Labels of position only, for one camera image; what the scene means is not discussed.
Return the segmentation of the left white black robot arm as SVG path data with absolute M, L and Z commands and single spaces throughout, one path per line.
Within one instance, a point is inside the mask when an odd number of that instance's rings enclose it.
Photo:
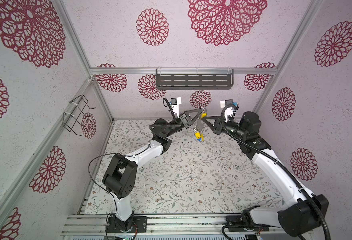
M 145 147 L 128 155 L 114 154 L 102 179 L 106 191 L 113 196 L 116 207 L 116 212 L 107 220 L 110 229 L 128 232 L 134 227 L 130 193 L 135 186 L 137 170 L 164 154 L 172 143 L 168 137 L 193 126 L 203 112 L 203 109 L 185 111 L 170 122 L 158 119 L 149 126 L 152 138 Z

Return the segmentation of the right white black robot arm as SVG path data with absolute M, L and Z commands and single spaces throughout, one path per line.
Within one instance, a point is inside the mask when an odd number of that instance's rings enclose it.
M 264 171 L 285 201 L 280 210 L 253 206 L 243 210 L 240 216 L 227 217 L 230 231 L 236 228 L 260 231 L 276 227 L 291 237 L 303 239 L 304 233 L 321 227 L 325 239 L 331 238 L 325 220 L 328 200 L 306 188 L 282 164 L 268 142 L 259 135 L 262 123 L 256 113 L 245 112 L 239 123 L 234 121 L 233 114 L 204 116 L 202 120 L 215 134 L 226 133 L 234 139 L 242 152 Z

